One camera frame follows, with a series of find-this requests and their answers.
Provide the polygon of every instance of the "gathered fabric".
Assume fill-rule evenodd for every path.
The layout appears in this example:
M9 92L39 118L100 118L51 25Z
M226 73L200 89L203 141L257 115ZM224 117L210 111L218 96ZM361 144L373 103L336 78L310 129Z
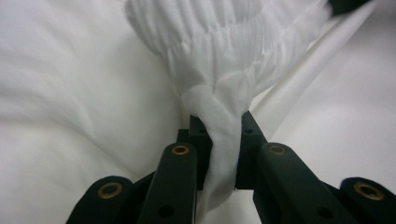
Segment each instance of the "gathered fabric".
M126 13L213 141L202 221L233 191L242 114L299 62L330 10L324 0L134 0Z

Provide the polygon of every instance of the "white cloth background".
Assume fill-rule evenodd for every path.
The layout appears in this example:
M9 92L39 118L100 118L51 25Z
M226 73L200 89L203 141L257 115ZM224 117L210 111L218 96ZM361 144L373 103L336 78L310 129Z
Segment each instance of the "white cloth background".
M64 223L95 180L155 169L182 126L180 101L122 2L3 1L0 11L0 222ZM272 138L332 185L360 175L396 192L395 12L379 1ZM260 221L250 193L236 192L205 223Z

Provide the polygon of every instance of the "crumpled white cloth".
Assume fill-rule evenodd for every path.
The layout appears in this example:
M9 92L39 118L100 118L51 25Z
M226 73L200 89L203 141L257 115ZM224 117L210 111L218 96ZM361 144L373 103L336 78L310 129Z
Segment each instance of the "crumpled white cloth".
M65 223L94 181L121 175L135 182L155 169L163 148L175 141L182 125L178 97L125 19L123 2L1 1L0 223ZM300 110L287 115L273 140L299 149L318 177L334 186L360 175L394 192L395 7L391 0L380 3L376 17L360 28L342 57L336 56L326 76L309 87L303 103L295 106ZM294 89L306 81L306 75L297 78L302 68L312 73L317 68L311 65L328 61L329 51L322 47L333 48L329 42L350 35L364 18L349 19L362 12L365 18L359 9L342 20L337 36L320 38L317 59L305 54L305 65L294 66L300 67L288 73L296 77ZM284 81L277 86L290 86ZM290 102L282 92L264 101ZM263 131L274 123L268 117L283 106L268 102L253 110ZM205 223L261 222L251 194L239 190Z
M126 12L213 141L198 220L233 191L241 116L301 59L329 18L323 0L133 0Z

